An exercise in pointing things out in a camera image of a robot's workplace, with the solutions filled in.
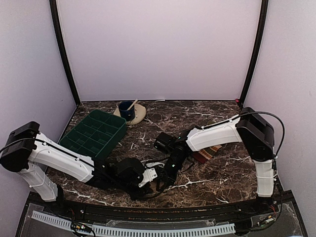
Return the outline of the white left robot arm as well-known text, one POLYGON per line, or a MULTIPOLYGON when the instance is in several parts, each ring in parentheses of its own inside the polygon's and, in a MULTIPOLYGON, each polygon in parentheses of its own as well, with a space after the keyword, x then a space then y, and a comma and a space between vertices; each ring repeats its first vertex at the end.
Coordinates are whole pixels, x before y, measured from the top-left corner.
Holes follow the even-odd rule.
POLYGON ((158 176, 153 167, 145 168, 135 158, 125 158, 113 166, 100 164, 53 142, 39 127, 37 122, 31 121, 12 131, 0 150, 0 163, 6 170, 18 173, 42 200, 50 202, 57 214, 66 215, 70 205, 62 199, 62 188, 48 178, 39 164, 95 188, 123 190, 131 199, 141 199, 152 192, 150 182, 158 176))

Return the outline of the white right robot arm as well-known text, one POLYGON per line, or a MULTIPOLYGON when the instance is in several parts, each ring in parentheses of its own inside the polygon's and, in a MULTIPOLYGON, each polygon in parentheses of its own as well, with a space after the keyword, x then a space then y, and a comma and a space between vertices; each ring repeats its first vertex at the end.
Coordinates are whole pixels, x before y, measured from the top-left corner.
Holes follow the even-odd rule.
POLYGON ((173 137, 160 133, 154 148, 168 155, 164 165, 167 181, 172 186, 185 159, 194 152, 228 143, 243 143, 256 168, 257 196, 252 210, 263 214, 271 206, 276 175, 275 160, 279 149, 275 149, 275 131, 262 116, 271 113, 259 112, 251 107, 241 110, 238 115, 206 126, 196 126, 173 137))

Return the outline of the green plastic divided tray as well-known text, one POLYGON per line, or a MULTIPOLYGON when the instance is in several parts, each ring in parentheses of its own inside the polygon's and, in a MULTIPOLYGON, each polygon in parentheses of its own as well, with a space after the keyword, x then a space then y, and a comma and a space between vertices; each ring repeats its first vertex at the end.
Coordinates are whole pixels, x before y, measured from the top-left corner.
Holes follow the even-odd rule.
POLYGON ((126 120, 101 110, 90 112, 59 145, 94 160, 104 161, 126 135, 126 120))

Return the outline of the striped brown red sock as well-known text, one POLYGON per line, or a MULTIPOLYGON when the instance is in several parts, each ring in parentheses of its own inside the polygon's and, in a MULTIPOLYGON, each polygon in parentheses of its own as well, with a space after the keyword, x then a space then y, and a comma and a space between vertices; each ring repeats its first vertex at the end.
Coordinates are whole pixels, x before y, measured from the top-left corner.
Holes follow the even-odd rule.
POLYGON ((214 157, 220 148, 222 148, 221 145, 204 148, 198 152, 193 152, 192 157, 199 163, 205 164, 208 160, 214 157))

